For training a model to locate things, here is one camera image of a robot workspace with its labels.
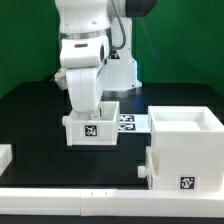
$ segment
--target small white block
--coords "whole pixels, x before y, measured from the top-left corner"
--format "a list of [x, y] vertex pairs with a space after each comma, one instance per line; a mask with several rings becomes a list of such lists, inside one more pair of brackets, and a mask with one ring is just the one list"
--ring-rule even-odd
[[12, 161], [11, 145], [0, 145], [0, 176]]

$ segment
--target white plastic part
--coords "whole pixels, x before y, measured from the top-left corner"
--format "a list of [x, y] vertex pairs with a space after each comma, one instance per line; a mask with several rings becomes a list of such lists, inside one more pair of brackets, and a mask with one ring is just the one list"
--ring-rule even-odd
[[138, 167], [138, 178], [146, 178], [148, 175], [148, 169], [145, 166]]
[[63, 117], [67, 145], [116, 145], [119, 127], [119, 102], [100, 102], [100, 120], [90, 114], [76, 113]]
[[67, 69], [66, 80], [72, 108], [76, 112], [95, 112], [108, 78], [106, 66]]
[[60, 55], [64, 68], [98, 67], [109, 55], [106, 36], [81, 40], [62, 40]]
[[11, 145], [0, 145], [0, 176], [12, 161]]
[[224, 126], [207, 107], [149, 107], [149, 188], [220, 191]]
[[55, 75], [54, 81], [61, 90], [68, 89], [66, 81], [66, 68], [61, 68]]
[[[137, 62], [132, 57], [132, 20], [121, 18], [124, 24], [127, 42], [123, 49], [117, 50], [118, 59], [108, 59], [109, 80], [105, 91], [129, 91], [142, 86], [137, 80]], [[111, 21], [113, 45], [120, 46], [122, 33], [116, 18]]]
[[224, 218], [224, 192], [0, 188], [0, 214]]
[[55, 0], [60, 14], [60, 32], [90, 33], [108, 29], [108, 0]]

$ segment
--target green wall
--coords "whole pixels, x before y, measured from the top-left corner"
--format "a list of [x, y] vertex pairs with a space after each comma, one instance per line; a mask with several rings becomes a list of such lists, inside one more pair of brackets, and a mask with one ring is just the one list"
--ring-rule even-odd
[[[159, 0], [144, 19], [166, 82], [203, 83], [224, 96], [224, 0]], [[163, 82], [139, 19], [133, 54], [143, 82]], [[0, 97], [59, 67], [54, 0], [0, 1]]]

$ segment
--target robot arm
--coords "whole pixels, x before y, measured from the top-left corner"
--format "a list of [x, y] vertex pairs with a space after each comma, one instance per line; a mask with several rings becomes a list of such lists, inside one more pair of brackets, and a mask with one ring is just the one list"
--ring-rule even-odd
[[[72, 107], [77, 112], [95, 113], [109, 77], [108, 69], [104, 66], [112, 50], [107, 37], [107, 30], [110, 29], [112, 20], [110, 21], [108, 16], [117, 17], [121, 25], [119, 16], [144, 16], [152, 10], [157, 0], [55, 0], [55, 2], [61, 20], [60, 33], [64, 37], [60, 55], [61, 71], [66, 73], [67, 82], [64, 84], [67, 83]], [[123, 28], [123, 43], [120, 45], [124, 47], [125, 42]], [[60, 83], [63, 80], [61, 77], [63, 77], [61, 74], [57, 75], [56, 81]]]

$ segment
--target white plastic bin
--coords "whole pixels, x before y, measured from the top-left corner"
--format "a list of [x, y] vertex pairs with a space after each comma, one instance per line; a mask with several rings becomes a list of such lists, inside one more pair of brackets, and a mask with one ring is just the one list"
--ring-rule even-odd
[[147, 160], [158, 166], [149, 183], [153, 185], [156, 178], [153, 189], [221, 189], [224, 127], [207, 107], [150, 106], [149, 125], [152, 139]]
[[89, 114], [63, 117], [67, 145], [116, 145], [119, 128], [119, 102], [100, 102], [102, 117], [91, 120]]

